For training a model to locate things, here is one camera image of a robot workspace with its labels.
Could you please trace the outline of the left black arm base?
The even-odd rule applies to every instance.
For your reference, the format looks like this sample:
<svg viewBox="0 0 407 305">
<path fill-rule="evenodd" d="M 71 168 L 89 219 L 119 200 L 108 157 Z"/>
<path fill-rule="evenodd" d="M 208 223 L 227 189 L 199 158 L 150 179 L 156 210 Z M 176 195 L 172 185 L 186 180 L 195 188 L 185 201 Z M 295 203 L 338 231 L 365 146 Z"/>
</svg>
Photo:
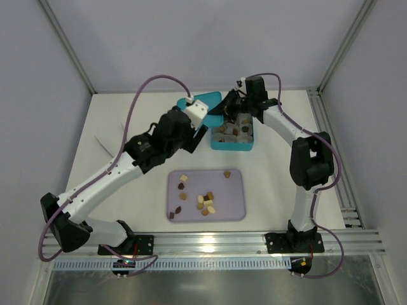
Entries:
<svg viewBox="0 0 407 305">
<path fill-rule="evenodd" d="M 134 234 L 127 236 L 123 243 L 117 247 L 109 248 L 116 254 L 126 255 L 152 255 L 155 237 L 148 234 Z"/>
</svg>

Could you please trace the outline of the metal serving tongs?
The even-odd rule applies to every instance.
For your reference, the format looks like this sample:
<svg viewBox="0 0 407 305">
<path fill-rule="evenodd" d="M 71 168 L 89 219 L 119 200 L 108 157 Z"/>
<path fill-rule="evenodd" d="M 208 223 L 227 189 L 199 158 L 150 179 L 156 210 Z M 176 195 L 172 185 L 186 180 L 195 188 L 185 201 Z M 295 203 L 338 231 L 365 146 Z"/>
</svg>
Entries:
<svg viewBox="0 0 407 305">
<path fill-rule="evenodd" d="M 124 123 L 113 123 L 112 125 L 102 126 L 96 129 L 94 137 L 100 146 L 112 158 L 116 157 L 120 151 L 123 141 Z"/>
</svg>

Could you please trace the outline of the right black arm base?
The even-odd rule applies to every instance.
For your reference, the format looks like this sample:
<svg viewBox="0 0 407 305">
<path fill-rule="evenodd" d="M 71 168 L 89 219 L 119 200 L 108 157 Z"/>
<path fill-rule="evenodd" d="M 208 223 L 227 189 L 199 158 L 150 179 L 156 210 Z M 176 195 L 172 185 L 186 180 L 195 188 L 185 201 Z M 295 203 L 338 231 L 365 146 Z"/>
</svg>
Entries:
<svg viewBox="0 0 407 305">
<path fill-rule="evenodd" d="M 265 234 L 265 243 L 269 254 L 324 253 L 325 248 L 320 233 L 310 236 L 285 233 Z"/>
</svg>

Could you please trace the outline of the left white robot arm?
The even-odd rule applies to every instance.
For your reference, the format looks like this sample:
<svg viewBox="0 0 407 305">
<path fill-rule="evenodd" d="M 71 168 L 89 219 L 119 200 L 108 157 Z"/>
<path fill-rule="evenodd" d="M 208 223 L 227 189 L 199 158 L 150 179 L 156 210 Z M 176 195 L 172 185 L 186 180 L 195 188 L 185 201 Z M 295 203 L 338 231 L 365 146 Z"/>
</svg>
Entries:
<svg viewBox="0 0 407 305">
<path fill-rule="evenodd" d="M 207 112 L 207 105 L 201 101 L 185 109 L 174 106 L 147 132 L 128 140 L 115 159 L 84 183 L 58 196 L 45 194 L 40 200 L 41 208 L 61 250 L 72 252 L 85 244 L 96 244 L 109 246 L 120 254 L 129 253 L 136 239 L 130 227 L 122 220 L 91 219 L 90 212 L 179 149 L 193 153 L 207 131 L 202 123 Z"/>
</svg>

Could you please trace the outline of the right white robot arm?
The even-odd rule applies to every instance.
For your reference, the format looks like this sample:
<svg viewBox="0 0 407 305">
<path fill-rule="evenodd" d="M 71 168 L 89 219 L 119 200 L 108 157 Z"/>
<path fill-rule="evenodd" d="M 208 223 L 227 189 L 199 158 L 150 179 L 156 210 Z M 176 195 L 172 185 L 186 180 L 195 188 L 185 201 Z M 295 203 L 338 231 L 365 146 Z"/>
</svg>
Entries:
<svg viewBox="0 0 407 305">
<path fill-rule="evenodd" d="M 250 114 L 286 141 L 291 148 L 289 173 L 296 185 L 294 211 L 286 232 L 265 234 L 267 251 L 322 253 L 321 227 L 314 215 L 320 192 L 328 188 L 328 180 L 335 171 L 331 137 L 326 132 L 311 132 L 295 122 L 283 110 L 280 96 L 268 96 L 263 77 L 255 74 L 237 81 L 236 87 L 209 113 L 228 119 Z"/>
</svg>

